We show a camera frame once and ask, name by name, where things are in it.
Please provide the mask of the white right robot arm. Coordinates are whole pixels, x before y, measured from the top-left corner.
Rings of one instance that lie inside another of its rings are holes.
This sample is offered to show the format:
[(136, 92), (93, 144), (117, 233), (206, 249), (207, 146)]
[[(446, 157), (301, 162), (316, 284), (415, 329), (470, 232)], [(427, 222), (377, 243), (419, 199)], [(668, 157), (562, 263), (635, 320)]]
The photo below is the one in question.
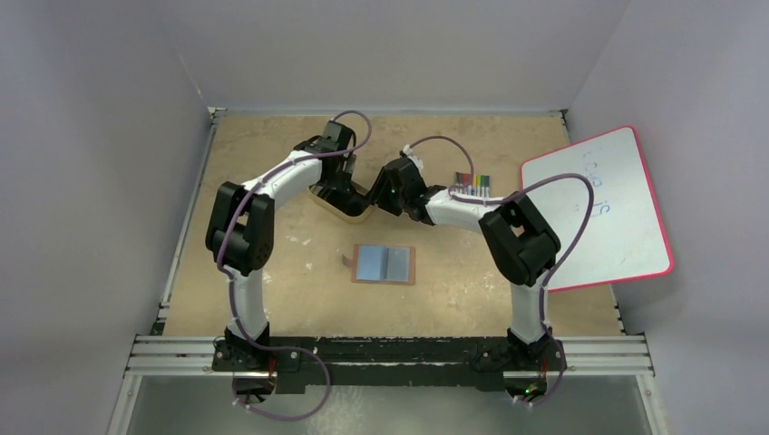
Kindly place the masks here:
[(511, 361), (530, 369), (543, 359), (552, 343), (544, 281), (555, 266), (560, 240), (527, 196), (484, 201), (445, 186), (429, 186), (417, 164), (402, 154), (380, 169), (365, 197), (394, 216), (405, 213), (425, 225), (482, 235), (493, 263), (511, 287), (507, 332)]

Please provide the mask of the pink leather card holder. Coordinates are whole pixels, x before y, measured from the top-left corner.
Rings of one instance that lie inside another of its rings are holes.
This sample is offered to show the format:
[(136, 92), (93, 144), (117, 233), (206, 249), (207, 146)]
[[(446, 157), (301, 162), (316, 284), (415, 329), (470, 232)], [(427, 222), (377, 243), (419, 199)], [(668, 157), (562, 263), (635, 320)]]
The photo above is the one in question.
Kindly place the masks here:
[(354, 246), (351, 256), (342, 256), (351, 271), (351, 281), (360, 284), (414, 285), (416, 250), (414, 246)]

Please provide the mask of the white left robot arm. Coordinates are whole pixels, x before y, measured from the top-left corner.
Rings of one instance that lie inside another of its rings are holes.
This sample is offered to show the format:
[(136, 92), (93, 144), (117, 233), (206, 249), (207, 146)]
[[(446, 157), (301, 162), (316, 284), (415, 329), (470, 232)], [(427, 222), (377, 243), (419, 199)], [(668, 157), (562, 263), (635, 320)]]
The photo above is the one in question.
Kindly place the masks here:
[(232, 319), (225, 342), (247, 370), (265, 367), (273, 352), (262, 272), (274, 248), (276, 212), (309, 192), (341, 218), (363, 219), (369, 203), (352, 181), (356, 144), (351, 128), (331, 120), (266, 173), (240, 184), (225, 182), (217, 190), (205, 245), (228, 280)]

